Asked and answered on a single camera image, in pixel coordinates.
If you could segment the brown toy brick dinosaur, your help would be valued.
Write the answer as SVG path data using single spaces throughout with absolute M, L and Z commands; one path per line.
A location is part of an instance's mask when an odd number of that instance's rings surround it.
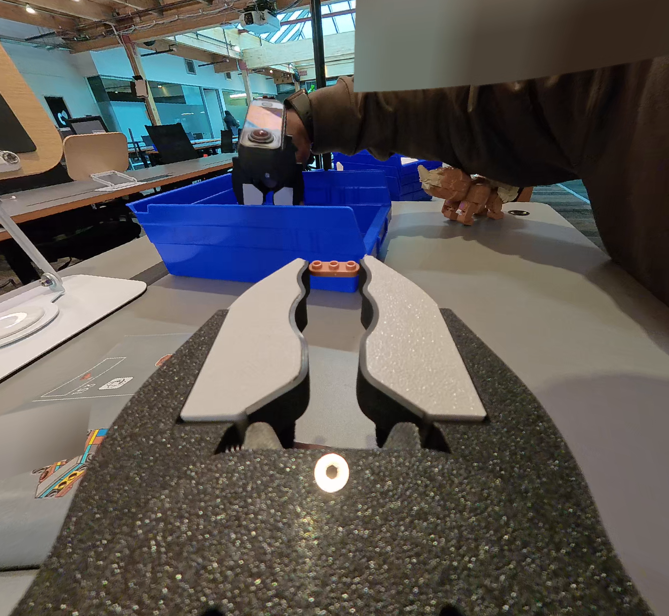
M 472 226 L 476 216 L 504 217 L 507 186 L 450 166 L 429 170 L 420 163 L 417 170 L 423 190 L 444 201 L 441 212 L 447 219 Z

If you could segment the black pole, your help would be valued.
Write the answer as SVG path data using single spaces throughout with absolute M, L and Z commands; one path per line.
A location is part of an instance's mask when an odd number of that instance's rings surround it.
M 321 0 L 309 0 L 316 89 L 326 86 Z

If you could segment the clear plastic tray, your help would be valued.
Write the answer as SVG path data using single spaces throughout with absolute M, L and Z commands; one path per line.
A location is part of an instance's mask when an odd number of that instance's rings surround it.
M 127 172 L 119 171 L 105 171 L 101 173 L 93 173 L 90 175 L 98 186 L 97 192 L 112 192 L 120 189 L 129 189 L 139 184 L 138 179 Z

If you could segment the black office chair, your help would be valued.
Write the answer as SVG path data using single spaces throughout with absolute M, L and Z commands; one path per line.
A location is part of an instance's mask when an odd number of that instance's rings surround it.
M 199 158 L 182 123 L 146 125 L 148 136 L 159 156 L 159 165 L 178 163 Z

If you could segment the ceiling projector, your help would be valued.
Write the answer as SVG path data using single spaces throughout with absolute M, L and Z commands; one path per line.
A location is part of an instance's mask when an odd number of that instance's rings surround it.
M 280 30 L 276 0 L 252 0 L 239 15 L 243 29 L 256 35 Z

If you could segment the brown three-stud toy brick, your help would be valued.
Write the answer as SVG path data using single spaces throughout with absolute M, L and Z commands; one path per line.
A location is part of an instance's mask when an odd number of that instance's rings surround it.
M 322 261 L 314 260 L 308 265 L 308 269 L 313 276 L 323 278 L 352 278 L 359 274 L 360 265 L 358 262 L 349 261 Z

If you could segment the stack of blue bins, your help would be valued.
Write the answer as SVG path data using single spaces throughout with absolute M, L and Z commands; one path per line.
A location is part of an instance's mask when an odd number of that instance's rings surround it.
M 335 169 L 344 171 L 383 170 L 393 202 L 429 202 L 432 196 L 422 188 L 418 167 L 427 170 L 443 167 L 441 161 L 428 161 L 394 154 L 382 161 L 370 152 L 361 151 L 354 155 L 335 152 L 332 154 Z

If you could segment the person's torso in brown top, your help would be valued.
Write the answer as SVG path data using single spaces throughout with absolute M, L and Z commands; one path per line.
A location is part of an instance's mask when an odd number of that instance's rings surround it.
M 583 179 L 611 258 L 668 303 L 668 57 L 588 70 L 573 107 Z

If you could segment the long wooden table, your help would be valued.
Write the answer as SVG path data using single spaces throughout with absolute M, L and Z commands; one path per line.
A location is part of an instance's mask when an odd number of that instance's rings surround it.
M 120 189 L 115 187 L 113 191 L 100 191 L 99 185 L 93 180 L 30 189 L 1 196 L 1 207 L 14 222 L 20 224 L 86 205 L 107 202 L 117 197 L 140 194 L 156 187 L 171 189 L 174 184 L 201 179 L 214 172 L 230 169 L 232 158 L 233 154 L 218 154 L 142 169 L 134 173 L 138 184 Z

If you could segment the grey desk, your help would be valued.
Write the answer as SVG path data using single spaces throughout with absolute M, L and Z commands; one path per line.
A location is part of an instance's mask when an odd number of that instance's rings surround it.
M 394 203 L 385 263 L 451 309 L 545 407 L 581 466 L 623 564 L 668 614 L 668 310 L 547 205 L 460 228 L 432 203 Z M 1 384 L 1 414 L 101 361 L 126 336 L 192 333 L 248 284 L 163 275 L 146 237 L 67 274 L 147 291 Z M 370 447 L 357 407 L 359 293 L 308 297 L 312 399 L 299 442 Z

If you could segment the person's right hand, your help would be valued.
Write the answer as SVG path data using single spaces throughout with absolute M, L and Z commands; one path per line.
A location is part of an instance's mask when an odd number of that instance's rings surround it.
M 312 155 L 312 140 L 307 128 L 294 110 L 286 114 L 286 134 L 291 138 L 298 163 L 307 165 Z

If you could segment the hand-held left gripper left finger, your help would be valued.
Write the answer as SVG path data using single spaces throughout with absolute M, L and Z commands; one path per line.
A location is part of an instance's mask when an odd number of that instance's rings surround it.
M 240 430 L 267 423 L 293 444 L 310 401 L 308 262 L 297 258 L 240 295 L 180 412 L 184 422 L 229 422 Z

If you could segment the wooden chair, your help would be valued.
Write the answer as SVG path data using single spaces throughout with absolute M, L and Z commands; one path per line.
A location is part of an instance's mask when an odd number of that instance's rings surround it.
M 86 181 L 107 171 L 126 173 L 129 148 L 123 133 L 71 135 L 63 140 L 63 155 L 69 177 Z

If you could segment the blue plastic bin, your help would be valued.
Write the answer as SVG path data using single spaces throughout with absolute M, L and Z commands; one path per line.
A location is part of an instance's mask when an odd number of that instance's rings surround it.
M 239 205 L 231 174 L 132 202 L 173 276 L 255 283 L 295 258 L 359 262 L 387 234 L 382 171 L 309 171 L 305 205 Z

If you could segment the open grey instruction booklet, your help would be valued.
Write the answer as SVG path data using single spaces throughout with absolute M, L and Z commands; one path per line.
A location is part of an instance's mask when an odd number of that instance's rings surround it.
M 1 416 L 1 569 L 47 558 L 113 421 L 190 333 L 127 336 L 102 359 L 54 379 Z

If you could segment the person's right forearm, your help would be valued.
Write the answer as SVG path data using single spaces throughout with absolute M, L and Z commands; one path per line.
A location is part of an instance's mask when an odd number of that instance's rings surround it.
M 513 186 L 663 171 L 668 57 L 482 86 L 308 95 L 315 152 L 443 161 Z

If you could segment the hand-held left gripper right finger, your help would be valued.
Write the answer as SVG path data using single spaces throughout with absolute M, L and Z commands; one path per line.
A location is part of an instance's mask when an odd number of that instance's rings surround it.
M 398 423 L 424 445 L 437 423 L 481 423 L 486 410 L 438 304 L 380 260 L 365 256 L 359 285 L 364 334 L 356 397 L 382 446 Z

